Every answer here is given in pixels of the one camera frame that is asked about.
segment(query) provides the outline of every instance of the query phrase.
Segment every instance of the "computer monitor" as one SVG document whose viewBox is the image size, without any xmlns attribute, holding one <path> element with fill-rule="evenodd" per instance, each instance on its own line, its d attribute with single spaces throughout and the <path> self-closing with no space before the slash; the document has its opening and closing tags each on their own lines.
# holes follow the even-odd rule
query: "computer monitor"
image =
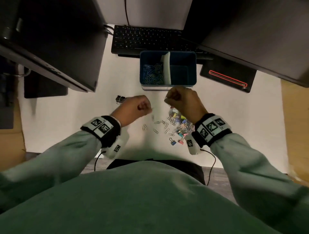
<svg viewBox="0 0 309 234">
<path fill-rule="evenodd" d="M 309 1 L 193 0 L 183 38 L 217 56 L 309 87 Z"/>
</svg>

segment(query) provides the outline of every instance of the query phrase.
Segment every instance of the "desk organizer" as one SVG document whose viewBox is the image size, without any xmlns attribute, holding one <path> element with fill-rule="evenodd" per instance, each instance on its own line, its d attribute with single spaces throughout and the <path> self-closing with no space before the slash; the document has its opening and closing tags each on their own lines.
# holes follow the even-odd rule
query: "desk organizer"
<svg viewBox="0 0 309 234">
<path fill-rule="evenodd" d="M 140 53 L 139 81 L 143 90 L 169 90 L 176 85 L 191 88 L 196 84 L 196 54 L 178 51 L 168 53 L 168 51 L 142 51 Z M 158 69 L 160 65 L 163 67 L 162 80 L 159 74 L 154 75 L 155 84 L 149 84 L 149 79 L 146 78 L 149 71 L 145 69 L 149 68 L 149 65 L 156 66 Z"/>
</svg>

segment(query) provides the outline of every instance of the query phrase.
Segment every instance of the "white wall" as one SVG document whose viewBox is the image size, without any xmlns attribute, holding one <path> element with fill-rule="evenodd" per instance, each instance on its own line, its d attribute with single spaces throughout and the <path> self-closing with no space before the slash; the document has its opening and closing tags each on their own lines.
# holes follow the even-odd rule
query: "white wall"
<svg viewBox="0 0 309 234">
<path fill-rule="evenodd" d="M 97 0 L 106 23 L 127 24 L 124 0 Z M 184 28 L 192 0 L 127 0 L 132 26 Z"/>
</svg>

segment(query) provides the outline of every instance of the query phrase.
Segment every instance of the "black pants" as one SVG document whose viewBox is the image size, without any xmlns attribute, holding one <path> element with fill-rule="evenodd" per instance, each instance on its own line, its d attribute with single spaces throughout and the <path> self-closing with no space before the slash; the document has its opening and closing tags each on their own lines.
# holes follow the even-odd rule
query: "black pants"
<svg viewBox="0 0 309 234">
<path fill-rule="evenodd" d="M 178 170 L 188 174 L 189 176 L 192 176 L 193 178 L 195 178 L 196 180 L 201 182 L 203 185 L 206 185 L 205 184 L 205 180 L 204 180 L 204 173 L 203 173 L 202 167 L 199 166 L 199 165 L 196 165 L 195 163 L 186 162 L 186 161 L 180 161 L 180 160 L 153 160 L 153 159 L 147 159 L 146 161 L 156 161 L 156 162 L 164 163 L 166 165 L 174 167 L 174 168 L 176 168 L 176 169 L 178 169 Z M 130 164 L 130 163 L 135 163 L 135 162 L 139 162 L 139 161 L 115 159 L 107 167 L 107 169 L 113 169 L 115 167 L 120 167 L 120 166 L 124 166 L 124 165 Z"/>
</svg>

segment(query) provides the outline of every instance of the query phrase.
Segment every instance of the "black wristband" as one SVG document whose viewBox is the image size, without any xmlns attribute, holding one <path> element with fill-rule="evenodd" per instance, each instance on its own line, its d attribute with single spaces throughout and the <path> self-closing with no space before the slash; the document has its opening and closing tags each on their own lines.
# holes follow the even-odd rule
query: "black wristband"
<svg viewBox="0 0 309 234">
<path fill-rule="evenodd" d="M 196 122 L 195 126 L 195 132 L 192 132 L 192 136 L 195 139 L 195 141 L 198 143 L 198 145 L 202 148 L 204 145 L 207 145 L 208 147 L 210 147 L 212 145 L 212 143 L 214 143 L 216 140 L 221 139 L 222 137 L 224 137 L 227 134 L 232 133 L 232 131 L 230 129 L 225 129 L 223 131 L 221 131 L 220 133 L 216 134 L 215 136 L 212 136 L 211 140 L 209 140 L 208 142 L 205 140 L 204 137 L 202 137 L 202 135 L 197 131 L 198 128 L 202 125 L 202 123 L 209 119 L 210 117 L 215 116 L 215 114 L 213 113 L 208 113 L 205 114 L 199 121 Z"/>
<path fill-rule="evenodd" d="M 98 138 L 101 141 L 102 148 L 107 148 L 107 147 L 111 147 L 112 144 L 116 141 L 117 137 L 120 135 L 120 125 L 111 116 L 104 115 L 102 116 L 102 118 L 106 119 L 109 123 L 113 125 L 113 127 L 103 137 L 99 137 L 93 130 L 85 126 L 82 126 L 80 129 L 94 135 L 96 138 Z"/>
</svg>

